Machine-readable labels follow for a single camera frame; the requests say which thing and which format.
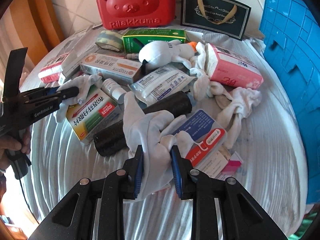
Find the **white plush toy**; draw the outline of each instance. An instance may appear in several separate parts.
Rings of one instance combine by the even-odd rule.
[[[139,61],[146,60],[146,68],[153,70],[170,62],[181,62],[186,68],[191,68],[190,59],[195,55],[196,42],[181,44],[179,40],[152,41],[139,52]]]

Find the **gold ribbon handle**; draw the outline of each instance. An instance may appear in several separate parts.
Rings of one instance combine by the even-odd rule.
[[[207,17],[207,15],[205,15],[205,10],[204,10],[204,5],[203,5],[203,1],[202,0],[198,0],[198,5],[199,5],[199,9],[200,9],[200,12],[202,14],[202,16],[209,22],[213,23],[213,24],[216,24],[216,25],[219,25],[219,24],[223,24],[225,23],[226,21],[230,20],[237,12],[237,6],[234,5],[232,10],[227,14],[227,16],[222,20],[222,21],[210,21]]]

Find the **bear nose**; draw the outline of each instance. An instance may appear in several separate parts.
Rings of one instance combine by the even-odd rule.
[[[127,3],[123,6],[123,11],[128,13],[135,13],[139,11],[140,6],[137,3]]]

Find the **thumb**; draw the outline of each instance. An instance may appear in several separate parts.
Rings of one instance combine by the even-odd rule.
[[[9,149],[13,151],[18,151],[22,147],[21,143],[19,143],[16,139],[9,135],[3,135],[0,137],[0,148],[1,149]]]

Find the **black roll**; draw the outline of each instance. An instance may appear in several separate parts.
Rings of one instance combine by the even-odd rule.
[[[182,114],[189,114],[192,105],[188,95],[182,91],[174,93],[167,98],[143,109],[145,114],[167,110],[176,118]],[[111,156],[127,146],[124,132],[123,120],[110,125],[93,137],[94,145],[101,156]]]

